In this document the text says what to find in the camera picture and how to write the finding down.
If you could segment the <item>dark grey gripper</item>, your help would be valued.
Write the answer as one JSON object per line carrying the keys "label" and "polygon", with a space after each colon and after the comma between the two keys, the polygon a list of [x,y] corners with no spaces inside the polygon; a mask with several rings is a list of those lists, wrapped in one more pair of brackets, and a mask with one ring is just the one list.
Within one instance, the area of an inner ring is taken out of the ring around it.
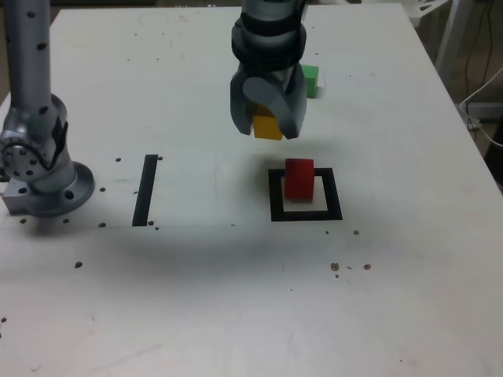
{"label": "dark grey gripper", "polygon": [[229,88],[231,118],[241,134],[251,134],[252,110],[262,105],[276,118],[285,138],[300,135],[307,109],[307,85],[299,64],[276,71],[240,64]]}

